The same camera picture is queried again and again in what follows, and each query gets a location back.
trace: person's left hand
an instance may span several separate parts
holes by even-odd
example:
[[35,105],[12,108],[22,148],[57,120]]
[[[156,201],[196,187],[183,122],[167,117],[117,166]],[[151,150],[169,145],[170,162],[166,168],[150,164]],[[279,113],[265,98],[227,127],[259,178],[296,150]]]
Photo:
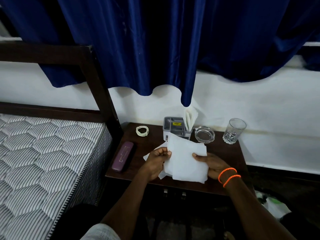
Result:
[[163,163],[171,157],[171,152],[166,147],[160,147],[150,152],[148,159],[139,169],[139,173],[152,181],[159,176],[163,170]]

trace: wooden bed frame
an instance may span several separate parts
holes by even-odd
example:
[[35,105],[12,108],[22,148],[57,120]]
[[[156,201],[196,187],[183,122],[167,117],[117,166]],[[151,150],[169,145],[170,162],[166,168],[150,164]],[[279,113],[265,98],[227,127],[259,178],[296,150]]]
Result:
[[1,41],[0,61],[78,65],[99,108],[97,111],[0,102],[0,113],[61,120],[103,122],[106,123],[116,144],[121,140],[123,131],[100,66],[98,62],[95,62],[90,46]]

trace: bed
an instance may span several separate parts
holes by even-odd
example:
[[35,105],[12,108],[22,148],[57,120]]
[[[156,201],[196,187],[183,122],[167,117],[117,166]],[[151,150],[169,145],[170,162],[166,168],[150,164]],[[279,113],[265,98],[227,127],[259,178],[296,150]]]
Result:
[[98,203],[122,130],[90,47],[5,43],[0,60],[78,64],[100,109],[0,102],[0,240],[50,239],[64,212]]

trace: orange wristband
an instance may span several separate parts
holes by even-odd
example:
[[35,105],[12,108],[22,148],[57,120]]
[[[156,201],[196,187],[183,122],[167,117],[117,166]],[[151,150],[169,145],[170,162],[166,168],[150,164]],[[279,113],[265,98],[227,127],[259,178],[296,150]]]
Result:
[[232,176],[231,176],[230,178],[228,178],[228,180],[224,183],[223,187],[225,188],[226,185],[227,185],[227,183],[230,181],[230,179],[232,179],[232,178],[234,178],[234,177],[239,177],[239,178],[241,178],[241,175],[239,175],[239,174],[232,175]]
[[222,182],[220,181],[220,177],[221,177],[222,173],[224,173],[224,172],[226,172],[227,170],[230,170],[230,169],[233,169],[236,173],[238,173],[235,168],[226,168],[226,169],[223,170],[223,171],[219,174],[219,176],[218,176],[218,181],[219,181],[221,184],[222,184]]

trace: quilted mattress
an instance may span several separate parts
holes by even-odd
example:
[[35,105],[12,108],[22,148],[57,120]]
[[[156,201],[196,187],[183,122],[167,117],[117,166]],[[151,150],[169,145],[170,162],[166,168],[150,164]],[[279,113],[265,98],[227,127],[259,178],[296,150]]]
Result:
[[49,239],[64,211],[94,204],[111,142],[103,123],[0,114],[0,240]]

